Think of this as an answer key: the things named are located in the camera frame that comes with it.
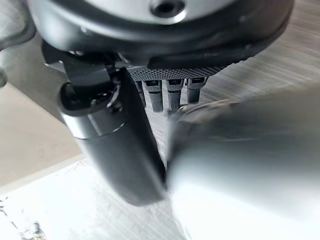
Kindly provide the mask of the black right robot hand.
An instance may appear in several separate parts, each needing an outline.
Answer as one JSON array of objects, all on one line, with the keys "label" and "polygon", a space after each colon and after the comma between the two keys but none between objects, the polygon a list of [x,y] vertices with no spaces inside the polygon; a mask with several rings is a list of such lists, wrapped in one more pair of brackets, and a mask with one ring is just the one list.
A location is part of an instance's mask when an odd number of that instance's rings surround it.
[{"label": "black right robot hand", "polygon": [[165,166],[145,112],[199,100],[209,77],[271,45],[292,0],[29,0],[47,66],[67,81],[59,112],[81,150],[127,203],[166,191]]}]

